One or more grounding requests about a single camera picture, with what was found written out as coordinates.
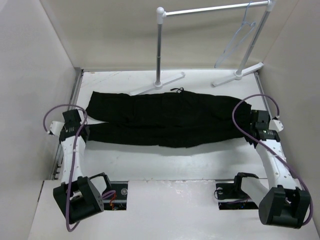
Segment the black trousers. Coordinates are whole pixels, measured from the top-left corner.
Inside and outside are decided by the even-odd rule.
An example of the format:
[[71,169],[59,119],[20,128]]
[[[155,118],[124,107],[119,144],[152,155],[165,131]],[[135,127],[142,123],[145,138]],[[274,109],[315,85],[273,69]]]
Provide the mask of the black trousers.
[[190,148],[241,138],[252,106],[240,99],[174,88],[130,96],[93,92],[87,115],[89,140],[133,146]]

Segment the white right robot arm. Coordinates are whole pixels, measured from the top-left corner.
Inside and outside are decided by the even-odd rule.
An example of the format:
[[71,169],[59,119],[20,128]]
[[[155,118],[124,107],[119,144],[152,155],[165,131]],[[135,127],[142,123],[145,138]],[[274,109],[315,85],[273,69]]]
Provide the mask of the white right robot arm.
[[248,195],[258,207],[263,225],[299,229],[311,207],[311,195],[302,189],[293,171],[286,165],[278,133],[279,120],[271,119],[263,110],[252,110],[246,141],[258,153],[268,180],[265,187],[253,173],[239,172],[232,192],[238,198]]

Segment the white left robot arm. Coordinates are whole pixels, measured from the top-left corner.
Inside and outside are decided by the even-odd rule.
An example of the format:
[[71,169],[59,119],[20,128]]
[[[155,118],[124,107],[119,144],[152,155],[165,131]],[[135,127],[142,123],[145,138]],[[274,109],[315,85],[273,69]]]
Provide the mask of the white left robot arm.
[[53,121],[49,133],[59,138],[63,150],[61,183],[53,189],[53,198],[65,217],[67,227],[102,213],[103,200],[114,197],[108,176],[102,172],[84,175],[84,155],[89,138],[89,127],[77,109],[62,113],[64,122]]

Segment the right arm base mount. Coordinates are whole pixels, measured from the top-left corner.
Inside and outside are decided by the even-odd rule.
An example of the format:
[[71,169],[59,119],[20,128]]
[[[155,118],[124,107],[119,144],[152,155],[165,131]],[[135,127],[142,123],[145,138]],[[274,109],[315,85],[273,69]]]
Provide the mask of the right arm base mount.
[[214,197],[218,200],[219,210],[257,210],[258,206],[241,189],[243,178],[259,177],[253,173],[238,172],[233,182],[218,181]]

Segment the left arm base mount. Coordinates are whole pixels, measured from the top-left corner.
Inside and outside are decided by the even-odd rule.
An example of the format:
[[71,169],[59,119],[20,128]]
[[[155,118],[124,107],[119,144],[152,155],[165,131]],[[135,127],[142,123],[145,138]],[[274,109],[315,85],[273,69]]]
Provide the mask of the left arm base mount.
[[128,199],[128,181],[111,181],[111,188],[102,194],[105,211],[125,211]]

